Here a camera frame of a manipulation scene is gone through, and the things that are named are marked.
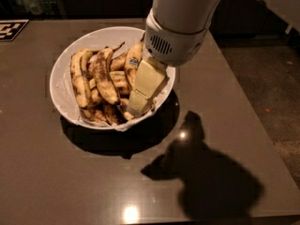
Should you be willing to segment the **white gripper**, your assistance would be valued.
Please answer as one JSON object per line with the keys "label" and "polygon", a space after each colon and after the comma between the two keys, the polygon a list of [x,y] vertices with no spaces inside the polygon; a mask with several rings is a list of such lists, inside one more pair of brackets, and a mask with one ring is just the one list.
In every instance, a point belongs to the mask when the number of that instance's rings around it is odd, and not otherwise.
{"label": "white gripper", "polygon": [[193,59],[203,45],[207,29],[192,27],[194,20],[169,16],[152,8],[146,19],[144,45],[153,58],[142,60],[129,96],[128,110],[143,116],[143,108],[166,86],[167,66],[179,67]]}

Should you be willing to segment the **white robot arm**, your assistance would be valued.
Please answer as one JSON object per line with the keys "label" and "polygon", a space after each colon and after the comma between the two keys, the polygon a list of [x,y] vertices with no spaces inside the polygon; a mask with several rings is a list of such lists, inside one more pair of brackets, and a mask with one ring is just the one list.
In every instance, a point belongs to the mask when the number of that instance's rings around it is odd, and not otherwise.
{"label": "white robot arm", "polygon": [[153,0],[146,18],[142,59],[129,96],[129,110],[140,117],[165,87],[168,67],[192,60],[209,31],[228,35],[281,35],[288,28],[263,0]]}

